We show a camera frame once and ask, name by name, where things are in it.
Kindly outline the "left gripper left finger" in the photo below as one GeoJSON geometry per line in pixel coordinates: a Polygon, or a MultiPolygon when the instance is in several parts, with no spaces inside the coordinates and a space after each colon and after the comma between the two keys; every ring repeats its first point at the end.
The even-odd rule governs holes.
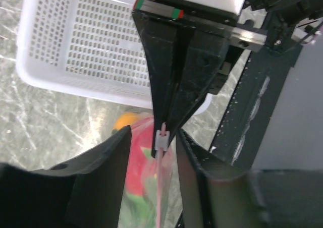
{"type": "Polygon", "coordinates": [[[50,169],[1,164],[1,227],[117,227],[131,144],[124,127],[50,169]]]}

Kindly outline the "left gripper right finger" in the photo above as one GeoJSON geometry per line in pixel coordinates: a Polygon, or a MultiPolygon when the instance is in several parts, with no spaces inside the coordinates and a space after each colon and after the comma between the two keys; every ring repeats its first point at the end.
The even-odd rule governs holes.
{"type": "Polygon", "coordinates": [[[176,134],[177,227],[322,227],[322,172],[244,170],[176,134]]]}

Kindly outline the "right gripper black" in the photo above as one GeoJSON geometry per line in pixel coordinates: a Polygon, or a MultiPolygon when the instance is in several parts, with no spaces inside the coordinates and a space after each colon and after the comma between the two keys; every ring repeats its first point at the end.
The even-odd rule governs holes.
{"type": "Polygon", "coordinates": [[[287,28],[322,16],[322,0],[245,0],[239,15],[185,0],[136,0],[141,10],[181,28],[183,70],[166,120],[171,142],[223,75],[237,50],[258,52],[287,28]]]}

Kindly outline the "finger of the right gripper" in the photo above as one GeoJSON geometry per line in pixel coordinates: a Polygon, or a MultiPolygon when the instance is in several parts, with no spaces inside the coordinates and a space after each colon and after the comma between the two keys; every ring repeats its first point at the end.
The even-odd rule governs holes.
{"type": "Polygon", "coordinates": [[[153,14],[132,12],[145,52],[154,114],[151,155],[166,151],[181,121],[180,82],[182,74],[178,24],[153,14]]]}

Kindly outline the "clear zip top bag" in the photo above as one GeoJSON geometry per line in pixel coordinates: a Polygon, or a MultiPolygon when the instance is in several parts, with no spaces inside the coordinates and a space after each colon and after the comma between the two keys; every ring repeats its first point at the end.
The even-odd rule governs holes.
{"type": "MultiPolygon", "coordinates": [[[[125,112],[113,130],[130,126],[131,148],[119,215],[119,227],[156,227],[157,160],[151,156],[154,119],[148,112],[125,112]]],[[[176,151],[172,143],[162,160],[160,227],[175,227],[181,213],[176,151]]]]}

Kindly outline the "white rectangular perforated basket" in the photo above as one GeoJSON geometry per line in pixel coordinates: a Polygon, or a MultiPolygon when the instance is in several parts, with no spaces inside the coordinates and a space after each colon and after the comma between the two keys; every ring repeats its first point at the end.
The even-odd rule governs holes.
{"type": "Polygon", "coordinates": [[[16,71],[29,85],[150,109],[135,0],[23,0],[16,71]]]}

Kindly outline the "green fake leafy vegetable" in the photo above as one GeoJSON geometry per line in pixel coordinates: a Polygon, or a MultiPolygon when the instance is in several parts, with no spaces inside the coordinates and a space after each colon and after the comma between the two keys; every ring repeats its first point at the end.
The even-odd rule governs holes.
{"type": "MultiPolygon", "coordinates": [[[[118,227],[157,227],[156,188],[156,180],[149,178],[142,197],[131,196],[124,189],[118,227]]],[[[160,227],[174,227],[181,213],[176,177],[164,178],[161,190],[160,227]]]]}

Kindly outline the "red fake dragon fruit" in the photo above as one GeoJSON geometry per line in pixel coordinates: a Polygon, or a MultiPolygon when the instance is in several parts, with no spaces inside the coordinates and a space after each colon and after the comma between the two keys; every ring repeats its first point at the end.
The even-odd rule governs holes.
{"type": "Polygon", "coordinates": [[[146,181],[156,180],[156,159],[151,156],[153,127],[137,126],[132,129],[132,140],[125,179],[126,192],[142,197],[146,193],[146,181]]]}

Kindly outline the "orange fake fruit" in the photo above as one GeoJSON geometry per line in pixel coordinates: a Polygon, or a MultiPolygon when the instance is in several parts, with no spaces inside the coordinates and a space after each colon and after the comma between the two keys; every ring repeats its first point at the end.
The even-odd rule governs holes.
{"type": "Polygon", "coordinates": [[[140,119],[138,113],[125,112],[121,114],[115,121],[112,129],[112,134],[122,129],[124,126],[130,126],[140,119]]]}

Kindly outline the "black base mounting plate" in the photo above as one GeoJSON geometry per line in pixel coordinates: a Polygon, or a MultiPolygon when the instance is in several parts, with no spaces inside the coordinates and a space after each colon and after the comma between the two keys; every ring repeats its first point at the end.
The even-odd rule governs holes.
{"type": "Polygon", "coordinates": [[[241,169],[250,169],[287,75],[302,46],[276,56],[263,48],[251,53],[231,96],[210,152],[241,169]]]}

